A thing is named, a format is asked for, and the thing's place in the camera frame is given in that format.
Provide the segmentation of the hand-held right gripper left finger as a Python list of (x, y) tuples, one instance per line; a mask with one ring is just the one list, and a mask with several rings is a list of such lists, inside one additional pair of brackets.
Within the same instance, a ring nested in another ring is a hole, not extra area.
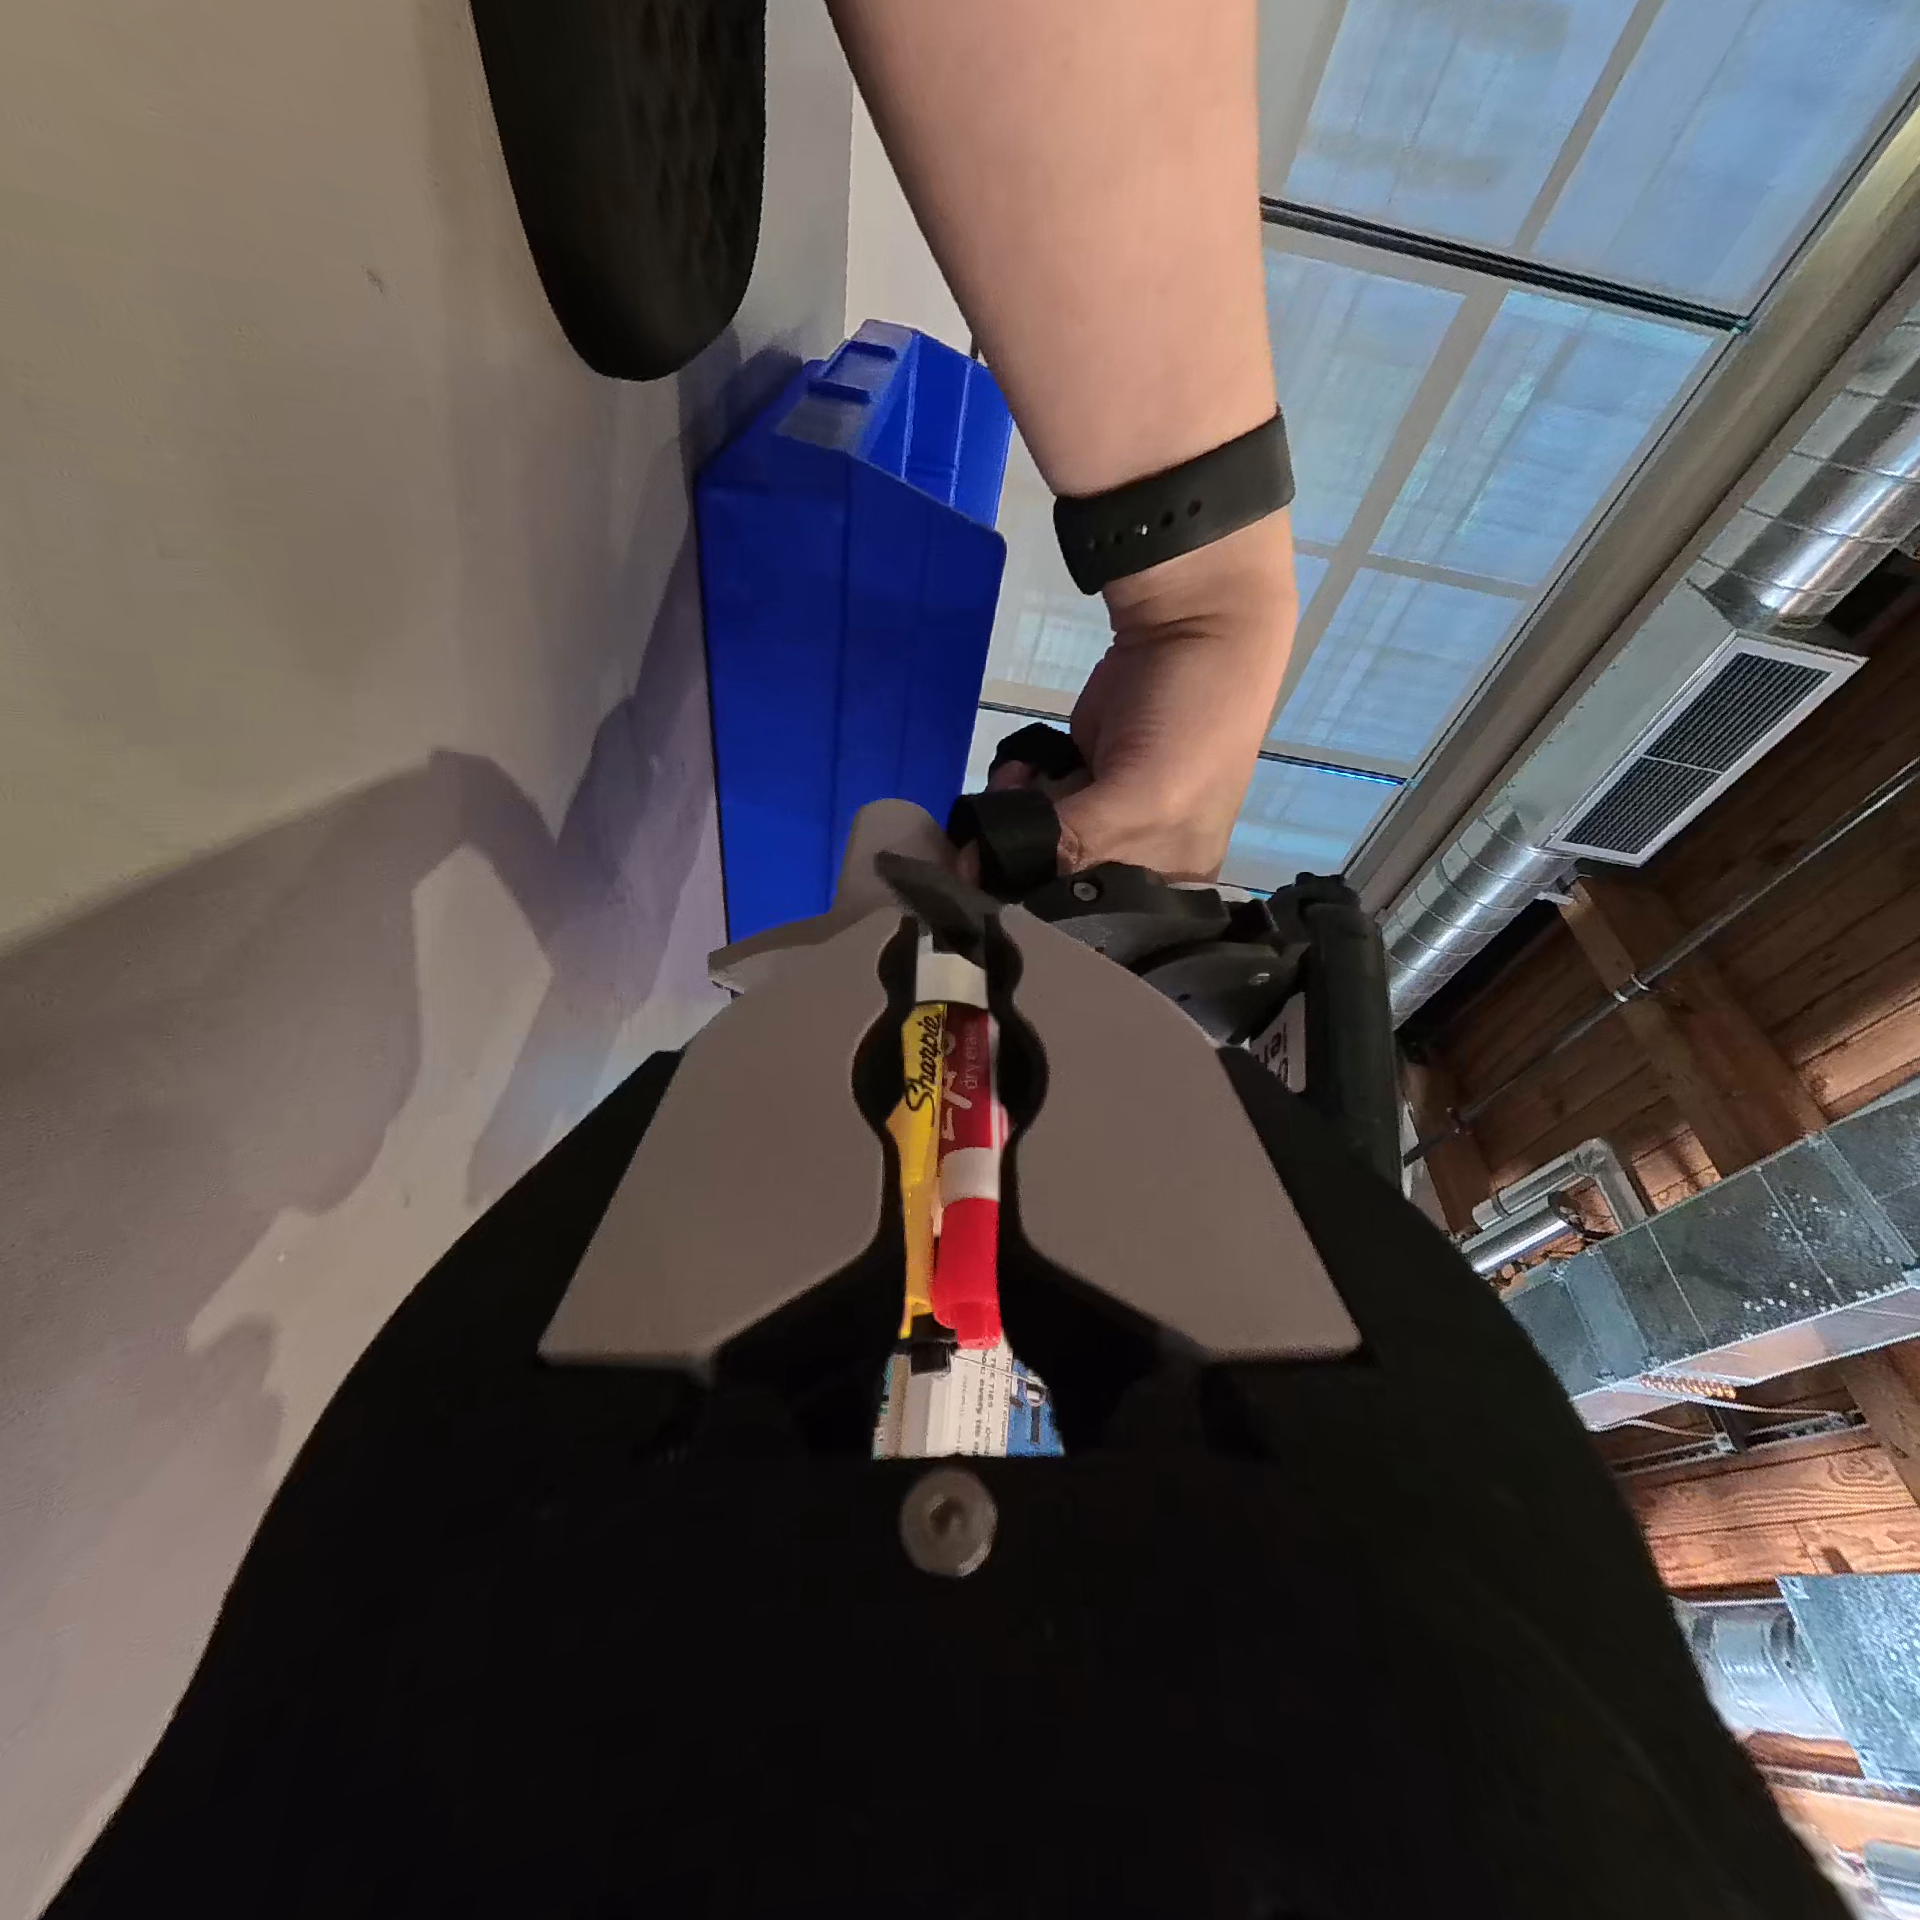
[(882, 1237), (882, 1126), (858, 1106), (882, 999), (775, 986), (686, 1045), (551, 1321), (551, 1365), (711, 1377)]

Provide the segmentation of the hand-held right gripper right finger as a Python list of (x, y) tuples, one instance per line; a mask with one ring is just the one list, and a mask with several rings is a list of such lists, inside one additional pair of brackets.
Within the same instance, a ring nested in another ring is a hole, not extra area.
[(1010, 1019), (1039, 1102), (1002, 1228), (1202, 1359), (1344, 1359), (1360, 1332), (1205, 1030), (1020, 905)]

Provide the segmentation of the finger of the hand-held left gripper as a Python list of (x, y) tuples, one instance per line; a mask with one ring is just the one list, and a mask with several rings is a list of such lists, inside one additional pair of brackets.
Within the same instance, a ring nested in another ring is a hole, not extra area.
[(861, 807), (832, 887), (832, 916), (868, 916), (900, 898), (879, 871), (882, 858), (903, 858), (928, 871), (958, 874), (958, 852), (943, 828), (916, 803), (878, 801)]
[(711, 951), (707, 973), (733, 997), (787, 986), (882, 999), (882, 958), (906, 925), (899, 903), (863, 911), (836, 907)]

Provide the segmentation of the yellow marker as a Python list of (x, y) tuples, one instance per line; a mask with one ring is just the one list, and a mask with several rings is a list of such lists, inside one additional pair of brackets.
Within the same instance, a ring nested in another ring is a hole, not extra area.
[(946, 1366), (954, 1332), (930, 1300), (942, 1220), (946, 1005), (918, 1004), (903, 1021), (903, 1094), (888, 1118), (903, 1215), (903, 1317), (899, 1346), (916, 1374)]

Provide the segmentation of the red dry erase marker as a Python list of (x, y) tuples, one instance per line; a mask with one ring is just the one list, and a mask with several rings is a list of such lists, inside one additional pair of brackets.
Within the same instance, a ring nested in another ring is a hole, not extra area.
[(1002, 1341), (1002, 1155), (1007, 1139), (998, 1093), (998, 1026), (986, 966), (930, 930), (918, 938), (918, 1004), (943, 1007), (939, 1126), (935, 1135), (939, 1225), (930, 1268), (933, 1317), (963, 1351)]

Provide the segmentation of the person's left forearm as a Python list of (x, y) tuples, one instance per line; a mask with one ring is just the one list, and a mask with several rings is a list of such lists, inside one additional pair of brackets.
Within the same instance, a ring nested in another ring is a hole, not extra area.
[(1252, 2), (838, 2), (928, 246), (1055, 495), (1277, 411)]

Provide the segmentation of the blue plastic bin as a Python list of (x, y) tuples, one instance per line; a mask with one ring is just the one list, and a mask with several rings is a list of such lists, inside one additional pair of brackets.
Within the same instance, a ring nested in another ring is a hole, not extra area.
[(855, 815), (963, 793), (1006, 567), (994, 375), (866, 319), (694, 475), (726, 935), (827, 909)]

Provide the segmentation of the printed paper sheet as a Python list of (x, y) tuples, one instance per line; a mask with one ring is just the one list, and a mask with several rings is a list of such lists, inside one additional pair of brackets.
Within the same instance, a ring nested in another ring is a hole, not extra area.
[(938, 1359), (933, 1371), (916, 1371), (912, 1351), (887, 1359), (872, 1459), (1064, 1453), (1046, 1386), (1003, 1341)]

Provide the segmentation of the black wrist watch band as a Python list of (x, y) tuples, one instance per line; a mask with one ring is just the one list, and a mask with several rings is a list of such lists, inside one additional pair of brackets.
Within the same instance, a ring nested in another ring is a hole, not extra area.
[(1091, 495), (1055, 495), (1052, 524), (1072, 586), (1099, 594), (1291, 505), (1282, 411), (1184, 463)]

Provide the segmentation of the metal air vent grille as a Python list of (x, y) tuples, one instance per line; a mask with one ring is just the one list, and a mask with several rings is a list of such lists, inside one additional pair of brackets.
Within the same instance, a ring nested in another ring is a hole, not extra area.
[(1805, 639), (1730, 637), (1560, 813), (1543, 849), (1643, 867), (1861, 665)]

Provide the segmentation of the large glass window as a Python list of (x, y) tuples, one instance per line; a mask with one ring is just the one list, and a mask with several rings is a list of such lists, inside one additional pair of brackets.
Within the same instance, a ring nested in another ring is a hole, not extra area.
[(1915, 2), (1262, 5), (1300, 633), (1222, 879), (1341, 874), (1915, 103)]

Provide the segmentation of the round silver air duct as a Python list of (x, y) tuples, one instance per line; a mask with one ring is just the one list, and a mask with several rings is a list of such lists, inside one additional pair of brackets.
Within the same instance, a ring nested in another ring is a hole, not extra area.
[(1740, 474), (1535, 742), (1383, 911), (1394, 1019), (1420, 1011), (1576, 861), (1611, 865), (1554, 855), (1546, 835), (1724, 643), (1805, 639), (1858, 657), (1832, 613), (1915, 532), (1915, 515), (1910, 286)]

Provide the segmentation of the large rectangular metal duct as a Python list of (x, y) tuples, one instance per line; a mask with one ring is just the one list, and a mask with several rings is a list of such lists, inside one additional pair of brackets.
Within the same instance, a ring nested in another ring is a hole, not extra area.
[(1918, 1082), (1503, 1302), (1590, 1431), (1918, 1335)]

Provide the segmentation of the small rectangular metal duct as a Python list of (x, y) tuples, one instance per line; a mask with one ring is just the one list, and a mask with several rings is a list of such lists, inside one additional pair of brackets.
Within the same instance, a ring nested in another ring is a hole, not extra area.
[(1790, 1574), (1772, 1599), (1674, 1599), (1740, 1738), (1843, 1741), (1863, 1777), (1918, 1789), (1918, 1574)]

